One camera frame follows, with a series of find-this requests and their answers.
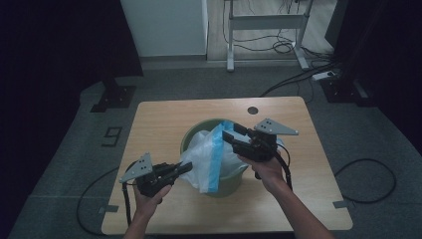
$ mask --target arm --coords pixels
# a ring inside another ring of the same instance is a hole
[[[298,239],[334,238],[320,221],[305,207],[283,180],[283,171],[275,158],[267,162],[255,162],[239,158],[252,166],[263,181],[265,188],[273,194],[291,223]]]
[[[134,212],[132,222],[124,234],[124,239],[143,239],[145,236],[146,226],[154,214],[157,205],[160,203],[161,199],[167,195],[170,189],[171,186],[167,185],[155,194],[155,196],[150,198],[141,195],[136,185],[133,186],[134,197],[136,200],[136,211]]]

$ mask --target white cabinet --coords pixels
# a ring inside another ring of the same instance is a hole
[[[121,0],[139,57],[206,55],[206,0]]]

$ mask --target forearm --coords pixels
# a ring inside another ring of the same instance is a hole
[[[135,213],[123,239],[143,239],[148,222],[149,218]]]
[[[285,183],[273,193],[291,223],[298,239],[334,238]]]

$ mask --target hand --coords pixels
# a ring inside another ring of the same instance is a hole
[[[133,186],[134,191],[134,198],[136,200],[136,211],[135,215],[140,217],[144,217],[145,219],[149,220],[152,215],[154,214],[157,205],[162,201],[162,198],[167,195],[170,191],[171,185],[167,185],[161,188],[160,191],[157,192],[153,197],[147,197],[140,194],[137,186]]]
[[[239,159],[250,164],[252,170],[260,174],[265,188],[272,194],[278,190],[278,186],[287,186],[283,179],[283,168],[276,158],[265,162],[256,162],[249,158],[238,155]]]

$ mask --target blue tape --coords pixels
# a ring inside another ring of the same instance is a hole
[[[208,192],[218,191],[218,182],[220,178],[221,160],[223,159],[223,130],[233,130],[233,123],[222,121],[214,128],[212,135],[212,151],[210,172],[208,175]]]

